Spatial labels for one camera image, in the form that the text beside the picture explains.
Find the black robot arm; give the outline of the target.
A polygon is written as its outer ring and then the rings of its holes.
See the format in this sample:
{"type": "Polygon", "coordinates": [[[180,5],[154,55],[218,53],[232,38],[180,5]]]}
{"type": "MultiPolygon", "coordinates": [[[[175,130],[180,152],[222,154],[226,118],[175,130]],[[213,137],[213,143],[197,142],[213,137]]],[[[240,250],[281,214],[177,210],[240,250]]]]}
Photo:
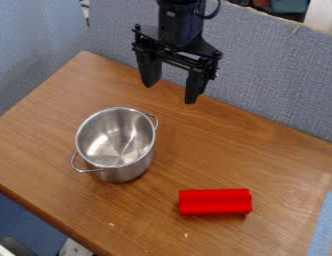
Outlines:
{"type": "Polygon", "coordinates": [[[220,69],[222,52],[202,37],[204,21],[221,10],[221,0],[217,2],[216,10],[206,15],[206,0],[157,0],[158,25],[137,24],[133,28],[133,51],[143,85],[150,88],[159,81],[163,63],[186,70],[186,104],[197,102],[220,69]]]}

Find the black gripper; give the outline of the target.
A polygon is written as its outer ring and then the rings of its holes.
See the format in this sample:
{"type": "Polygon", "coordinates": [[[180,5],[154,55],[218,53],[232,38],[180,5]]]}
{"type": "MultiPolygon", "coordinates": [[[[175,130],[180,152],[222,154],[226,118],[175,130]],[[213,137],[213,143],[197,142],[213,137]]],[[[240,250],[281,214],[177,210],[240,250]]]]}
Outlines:
{"type": "Polygon", "coordinates": [[[161,79],[162,63],[169,63],[189,71],[185,103],[194,104],[205,91],[208,80],[217,77],[222,52],[205,41],[201,34],[185,46],[180,46],[158,38],[157,26],[137,24],[131,31],[135,34],[133,51],[143,85],[147,88],[154,86],[161,79]]]}

